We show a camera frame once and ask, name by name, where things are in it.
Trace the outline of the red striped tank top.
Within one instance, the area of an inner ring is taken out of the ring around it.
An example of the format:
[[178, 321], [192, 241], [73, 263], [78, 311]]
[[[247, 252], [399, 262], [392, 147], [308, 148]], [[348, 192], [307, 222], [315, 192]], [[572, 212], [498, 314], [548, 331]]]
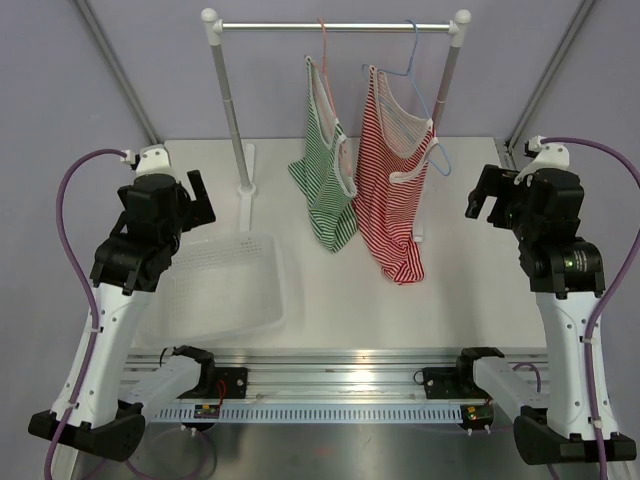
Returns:
[[438, 146], [434, 122], [405, 111], [387, 74], [367, 69], [354, 209], [361, 235], [382, 273], [397, 284], [424, 279], [414, 225], [429, 165]]

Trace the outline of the green striped tank top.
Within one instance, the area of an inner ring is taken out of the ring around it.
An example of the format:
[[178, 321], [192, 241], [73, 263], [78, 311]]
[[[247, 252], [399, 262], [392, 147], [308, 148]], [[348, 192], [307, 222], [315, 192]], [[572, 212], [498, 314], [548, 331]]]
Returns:
[[304, 195], [312, 231], [329, 252], [340, 251], [358, 230], [357, 188], [348, 172], [347, 137], [331, 106], [317, 64], [305, 58], [307, 122], [304, 153], [288, 171]]

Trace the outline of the pink wire hanger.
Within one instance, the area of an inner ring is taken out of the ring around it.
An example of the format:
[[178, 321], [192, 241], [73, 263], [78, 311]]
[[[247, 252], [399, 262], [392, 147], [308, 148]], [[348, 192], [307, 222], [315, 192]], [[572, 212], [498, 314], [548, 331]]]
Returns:
[[[317, 18], [317, 22], [320, 25], [320, 28], [321, 28], [321, 31], [322, 31], [323, 51], [322, 51], [322, 68], [321, 68], [321, 71], [322, 71], [322, 75], [323, 75], [323, 78], [324, 78], [324, 87], [325, 87], [325, 91], [326, 91], [326, 94], [327, 94], [327, 98], [329, 100], [331, 111], [332, 111], [334, 117], [338, 118], [335, 102], [334, 102], [332, 91], [331, 91], [329, 75], [328, 75], [328, 34], [327, 34], [326, 24], [325, 24], [324, 20], [321, 17]], [[346, 148], [345, 147], [342, 147], [341, 150], [340, 150], [340, 161], [341, 161], [341, 164], [342, 164], [342, 166], [343, 166], [343, 168], [345, 170], [345, 173], [348, 176], [351, 176], [352, 175], [352, 166], [351, 166], [349, 160], [346, 158]]]

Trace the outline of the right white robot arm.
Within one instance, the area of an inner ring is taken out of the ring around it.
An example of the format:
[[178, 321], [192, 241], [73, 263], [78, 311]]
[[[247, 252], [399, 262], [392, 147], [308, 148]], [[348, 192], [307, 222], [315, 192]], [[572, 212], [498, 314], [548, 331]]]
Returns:
[[495, 347], [461, 351], [452, 367], [425, 367], [429, 400], [496, 402], [513, 423], [516, 448], [528, 465], [632, 461], [633, 439], [622, 434], [608, 402], [599, 340], [605, 287], [602, 256], [577, 236], [584, 190], [577, 175], [558, 168], [523, 174], [483, 168], [465, 215], [514, 233], [519, 262], [543, 322], [548, 394], [531, 390]]

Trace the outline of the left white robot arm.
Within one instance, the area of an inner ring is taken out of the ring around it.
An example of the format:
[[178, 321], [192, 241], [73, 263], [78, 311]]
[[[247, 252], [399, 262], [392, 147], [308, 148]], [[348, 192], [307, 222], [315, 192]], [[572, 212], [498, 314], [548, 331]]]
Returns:
[[203, 398], [214, 390], [213, 355], [183, 345], [149, 379], [119, 395], [138, 323], [181, 235], [216, 219], [200, 172], [187, 176], [189, 189], [166, 173], [142, 175], [119, 188], [124, 209], [94, 255], [89, 316], [73, 366], [54, 405], [32, 415], [30, 434], [124, 462], [148, 421], [168, 402], [187, 392]]

